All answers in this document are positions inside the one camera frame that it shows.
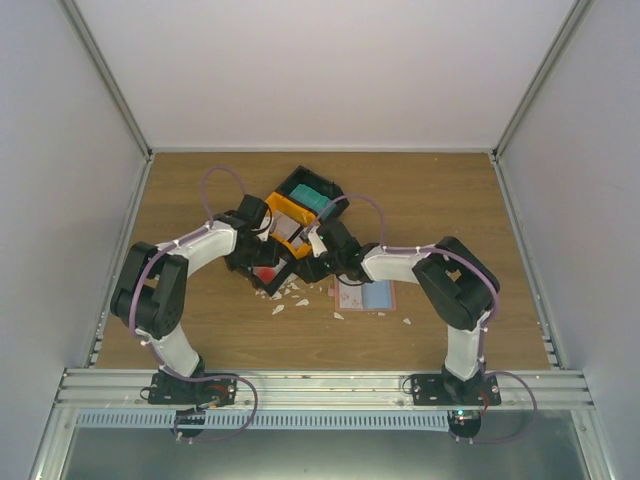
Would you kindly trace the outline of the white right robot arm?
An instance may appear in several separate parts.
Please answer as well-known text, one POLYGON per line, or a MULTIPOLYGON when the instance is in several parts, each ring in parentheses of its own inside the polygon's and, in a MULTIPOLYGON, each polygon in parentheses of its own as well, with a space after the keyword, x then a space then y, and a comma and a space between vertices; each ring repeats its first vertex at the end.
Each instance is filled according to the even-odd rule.
POLYGON ((421 287, 447 325, 447 353, 442 367, 444 396, 464 405, 484 380, 485 336, 499 307, 497 278, 455 237, 434 245, 392 247, 362 245, 338 220, 305 228, 311 247, 298 276, 315 282, 333 275, 350 286, 404 282, 421 287))

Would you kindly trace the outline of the black bin with red cards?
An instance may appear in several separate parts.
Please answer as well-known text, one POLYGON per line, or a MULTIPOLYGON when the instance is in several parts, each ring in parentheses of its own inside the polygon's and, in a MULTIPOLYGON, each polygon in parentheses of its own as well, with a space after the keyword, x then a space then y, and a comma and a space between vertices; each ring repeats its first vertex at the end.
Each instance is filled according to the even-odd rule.
POLYGON ((252 265, 241 269, 240 273, 249 280, 256 290, 273 297, 289 276, 294 273, 295 266, 295 260, 280 259, 275 266, 252 265))

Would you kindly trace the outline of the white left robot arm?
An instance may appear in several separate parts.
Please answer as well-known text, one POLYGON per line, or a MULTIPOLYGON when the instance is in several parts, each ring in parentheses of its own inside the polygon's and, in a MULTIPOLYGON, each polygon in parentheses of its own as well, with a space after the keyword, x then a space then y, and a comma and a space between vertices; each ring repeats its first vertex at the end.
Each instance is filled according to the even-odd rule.
POLYGON ((111 313, 150 349, 160 369, 174 376, 171 391, 185 404, 198 402, 206 391, 201 357, 181 325, 189 277, 222 259, 229 270, 257 284, 256 267, 278 264, 278 244, 269 237, 273 221, 271 207, 246 194, 237 209, 174 240, 138 242, 126 256, 111 313))

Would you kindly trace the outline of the black bin with teal cards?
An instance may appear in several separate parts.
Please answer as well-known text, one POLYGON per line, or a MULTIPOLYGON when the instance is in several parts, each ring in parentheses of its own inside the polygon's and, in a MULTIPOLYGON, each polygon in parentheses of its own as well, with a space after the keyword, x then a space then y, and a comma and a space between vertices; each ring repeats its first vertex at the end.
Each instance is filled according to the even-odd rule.
POLYGON ((335 198, 344 195, 344 191, 336 183, 302 165, 296 167, 276 187, 275 192, 315 214, 320 213, 335 198))

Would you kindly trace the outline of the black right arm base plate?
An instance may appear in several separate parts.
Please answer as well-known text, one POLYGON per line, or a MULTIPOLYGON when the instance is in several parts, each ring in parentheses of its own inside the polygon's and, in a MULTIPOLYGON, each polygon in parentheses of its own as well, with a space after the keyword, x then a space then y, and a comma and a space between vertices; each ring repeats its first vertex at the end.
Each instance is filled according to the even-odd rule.
POLYGON ((442 373, 414 373, 400 388, 412 397, 415 406, 499 406, 502 403, 497 380, 477 373, 470 380, 442 373))

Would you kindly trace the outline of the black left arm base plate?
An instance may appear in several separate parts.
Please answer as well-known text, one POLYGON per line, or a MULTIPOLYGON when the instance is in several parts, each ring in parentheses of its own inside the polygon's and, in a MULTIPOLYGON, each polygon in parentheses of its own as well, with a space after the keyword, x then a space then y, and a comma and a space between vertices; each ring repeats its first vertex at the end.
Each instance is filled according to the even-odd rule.
POLYGON ((221 407, 235 403, 236 386, 237 382, 230 379, 188 382, 159 371, 150 385, 140 390, 140 398, 151 405, 221 407))

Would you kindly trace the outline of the white credit card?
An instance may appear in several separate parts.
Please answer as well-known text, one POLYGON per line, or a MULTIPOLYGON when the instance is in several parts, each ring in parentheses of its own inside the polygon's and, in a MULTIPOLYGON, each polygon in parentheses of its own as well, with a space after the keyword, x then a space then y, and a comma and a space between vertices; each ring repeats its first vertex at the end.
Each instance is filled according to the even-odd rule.
POLYGON ((338 283, 336 291, 339 310, 363 310, 363 291, 361 286, 338 283))

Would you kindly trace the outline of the yellow bin with white cards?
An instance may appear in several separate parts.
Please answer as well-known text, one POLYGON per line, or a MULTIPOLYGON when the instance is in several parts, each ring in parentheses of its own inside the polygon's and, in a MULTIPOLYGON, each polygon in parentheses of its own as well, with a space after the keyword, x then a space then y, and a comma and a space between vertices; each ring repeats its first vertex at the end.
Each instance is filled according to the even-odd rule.
POLYGON ((316 213, 277 192, 272 192, 266 203, 273 214, 270 236, 281 243, 296 260, 309 255, 312 248, 303 241, 302 230, 316 219, 316 213))

